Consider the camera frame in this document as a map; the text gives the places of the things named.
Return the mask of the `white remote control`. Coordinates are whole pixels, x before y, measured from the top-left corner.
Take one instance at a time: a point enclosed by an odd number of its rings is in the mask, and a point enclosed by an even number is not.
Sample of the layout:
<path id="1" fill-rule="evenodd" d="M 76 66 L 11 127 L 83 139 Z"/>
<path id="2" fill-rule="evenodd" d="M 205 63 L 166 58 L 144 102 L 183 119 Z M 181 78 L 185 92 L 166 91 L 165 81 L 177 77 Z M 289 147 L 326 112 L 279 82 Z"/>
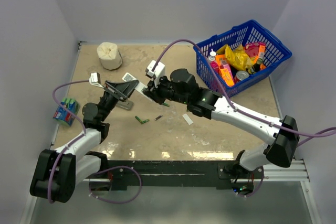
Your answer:
<path id="1" fill-rule="evenodd" d="M 136 81 L 138 81 L 138 84 L 137 84 L 137 86 L 135 87 L 135 90 L 139 93 L 139 94 L 141 94 L 142 96 L 144 96 L 146 99 L 148 99 L 149 101 L 151 101 L 151 102 L 153 102 L 153 100 L 151 99 L 151 98 L 149 98 L 148 96 L 146 96 L 145 94 L 144 94 L 144 90 L 147 88 L 147 85 L 145 85 L 144 83 L 142 83 L 140 80 L 138 80 L 136 77 L 134 77 L 132 74 L 130 74 L 129 72 L 126 72 L 125 74 L 124 74 L 124 76 L 122 77 L 122 80 L 124 81 L 124 82 L 129 82 L 129 81 L 134 81 L 134 80 L 136 80 Z"/>

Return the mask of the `white battery cover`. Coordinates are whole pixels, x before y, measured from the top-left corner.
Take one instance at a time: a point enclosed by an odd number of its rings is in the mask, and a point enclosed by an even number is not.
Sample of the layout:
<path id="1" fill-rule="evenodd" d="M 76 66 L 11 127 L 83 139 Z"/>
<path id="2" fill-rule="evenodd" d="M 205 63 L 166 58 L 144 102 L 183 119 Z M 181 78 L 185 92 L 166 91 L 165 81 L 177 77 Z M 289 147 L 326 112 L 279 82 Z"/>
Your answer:
<path id="1" fill-rule="evenodd" d="M 192 121 L 192 119 L 187 115 L 187 114 L 183 114 L 182 115 L 183 119 L 186 121 L 186 123 L 188 125 L 192 125 L 194 122 Z"/>

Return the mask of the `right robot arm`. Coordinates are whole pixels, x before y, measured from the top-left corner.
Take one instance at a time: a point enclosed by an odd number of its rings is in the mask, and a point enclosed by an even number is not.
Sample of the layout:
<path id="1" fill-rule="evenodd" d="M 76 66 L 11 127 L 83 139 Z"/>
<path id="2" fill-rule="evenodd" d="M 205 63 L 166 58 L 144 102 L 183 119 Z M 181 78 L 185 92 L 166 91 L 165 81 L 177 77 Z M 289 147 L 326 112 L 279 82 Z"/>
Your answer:
<path id="1" fill-rule="evenodd" d="M 297 129 L 294 118 L 270 118 L 269 123 L 257 120 L 260 113 L 229 105 L 229 100 L 220 93 L 201 88 L 195 77 L 186 69 L 174 70 L 169 77 L 164 70 L 147 70 L 150 78 L 143 93 L 158 104 L 166 100 L 185 104 L 193 115 L 210 120 L 221 121 L 238 127 L 261 139 L 264 144 L 253 149 L 241 151 L 235 160 L 234 173 L 246 178 L 253 170 L 267 164 L 288 168 L 291 166 L 299 136 L 292 133 Z"/>

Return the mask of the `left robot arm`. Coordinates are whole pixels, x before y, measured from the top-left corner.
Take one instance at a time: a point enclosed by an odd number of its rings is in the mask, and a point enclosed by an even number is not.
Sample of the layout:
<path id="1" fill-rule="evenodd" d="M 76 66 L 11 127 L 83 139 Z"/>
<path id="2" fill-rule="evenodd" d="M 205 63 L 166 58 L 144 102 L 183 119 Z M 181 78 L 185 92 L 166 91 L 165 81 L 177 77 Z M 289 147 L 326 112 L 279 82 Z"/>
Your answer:
<path id="1" fill-rule="evenodd" d="M 29 189 L 31 196 L 47 199 L 51 204 L 65 203 L 84 179 L 103 178 L 113 170 L 107 156 L 92 149 L 108 136 L 110 125 L 105 119 L 119 101 L 126 101 L 132 95 L 138 83 L 138 80 L 94 83 L 104 90 L 99 103 L 83 106 L 83 130 L 79 135 L 55 150 L 45 149 L 39 154 Z"/>

